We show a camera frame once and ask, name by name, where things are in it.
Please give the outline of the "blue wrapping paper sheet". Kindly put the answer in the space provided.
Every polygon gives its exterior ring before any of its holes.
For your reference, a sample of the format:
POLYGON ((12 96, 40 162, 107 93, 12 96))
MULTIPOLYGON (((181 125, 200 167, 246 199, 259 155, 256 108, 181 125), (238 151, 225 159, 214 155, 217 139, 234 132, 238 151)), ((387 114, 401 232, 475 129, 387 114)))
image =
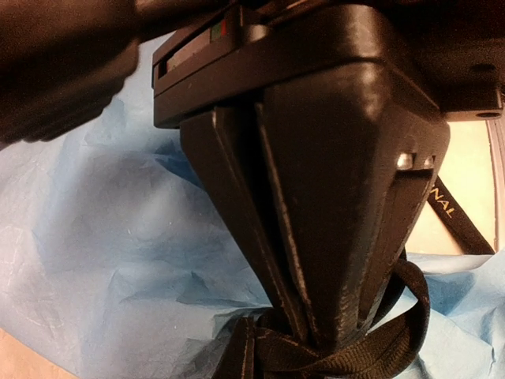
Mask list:
MULTIPOLYGON (((269 306, 149 92, 132 81, 87 126, 1 151, 1 328, 80 378, 211 378, 234 318, 269 306)), ((441 175, 478 227, 483 124, 451 123, 441 175)), ((397 378, 504 378, 504 250, 436 257, 452 246, 425 215, 407 249, 432 315, 397 378)))

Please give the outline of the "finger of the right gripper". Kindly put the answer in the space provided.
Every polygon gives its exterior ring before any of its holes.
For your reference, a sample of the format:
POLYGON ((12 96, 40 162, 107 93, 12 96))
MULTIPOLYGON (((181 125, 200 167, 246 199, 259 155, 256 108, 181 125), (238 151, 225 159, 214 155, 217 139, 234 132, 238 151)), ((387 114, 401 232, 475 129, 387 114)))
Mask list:
POLYGON ((215 107, 181 122, 180 134, 193 170, 272 306, 295 338, 313 344, 290 272, 257 110, 215 107))
POLYGON ((295 286, 313 339, 370 326, 450 139, 399 74, 352 63, 276 84, 257 108, 295 286))

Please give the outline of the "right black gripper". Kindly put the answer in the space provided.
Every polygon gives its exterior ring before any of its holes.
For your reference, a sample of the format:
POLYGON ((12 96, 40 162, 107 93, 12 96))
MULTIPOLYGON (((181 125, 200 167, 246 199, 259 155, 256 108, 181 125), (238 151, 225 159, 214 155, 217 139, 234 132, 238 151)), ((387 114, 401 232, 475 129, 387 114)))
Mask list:
POLYGON ((393 62, 449 118, 502 113, 501 1, 4 1, 1 142, 98 118, 160 36, 157 127, 366 60, 393 62))

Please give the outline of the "black ribbon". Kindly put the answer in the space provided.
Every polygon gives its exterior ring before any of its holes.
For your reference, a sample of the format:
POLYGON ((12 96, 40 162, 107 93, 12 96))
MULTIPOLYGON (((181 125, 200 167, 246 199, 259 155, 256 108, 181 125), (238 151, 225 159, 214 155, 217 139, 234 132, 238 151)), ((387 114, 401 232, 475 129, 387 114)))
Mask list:
POLYGON ((390 378, 417 356, 430 301, 404 246, 433 170, 381 181, 322 178, 282 186, 275 173, 240 178, 223 214, 271 307, 243 317, 217 378, 390 378))

